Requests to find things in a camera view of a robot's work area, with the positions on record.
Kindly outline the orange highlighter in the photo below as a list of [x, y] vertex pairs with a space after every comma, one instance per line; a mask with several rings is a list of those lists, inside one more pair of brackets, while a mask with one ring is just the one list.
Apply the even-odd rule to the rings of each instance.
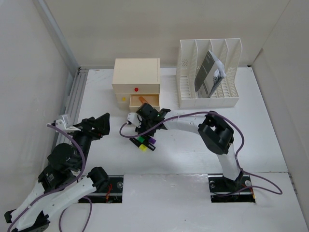
[[147, 100], [143, 96], [139, 96], [139, 100], [141, 103], [148, 103]]

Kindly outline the drawer blue knob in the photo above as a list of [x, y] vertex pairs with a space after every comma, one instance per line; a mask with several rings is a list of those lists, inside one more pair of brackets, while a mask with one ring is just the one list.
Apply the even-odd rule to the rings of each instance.
[[136, 112], [144, 103], [150, 104], [154, 109], [160, 111], [159, 94], [131, 95], [129, 109]]

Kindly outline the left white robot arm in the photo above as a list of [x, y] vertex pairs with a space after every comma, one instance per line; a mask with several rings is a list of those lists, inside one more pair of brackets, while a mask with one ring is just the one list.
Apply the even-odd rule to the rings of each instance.
[[102, 167], [84, 173], [91, 143], [110, 133], [110, 114], [69, 123], [61, 115], [47, 127], [70, 140], [55, 146], [32, 192], [15, 210], [4, 214], [10, 232], [43, 232], [52, 217], [94, 192], [110, 192], [110, 177]]

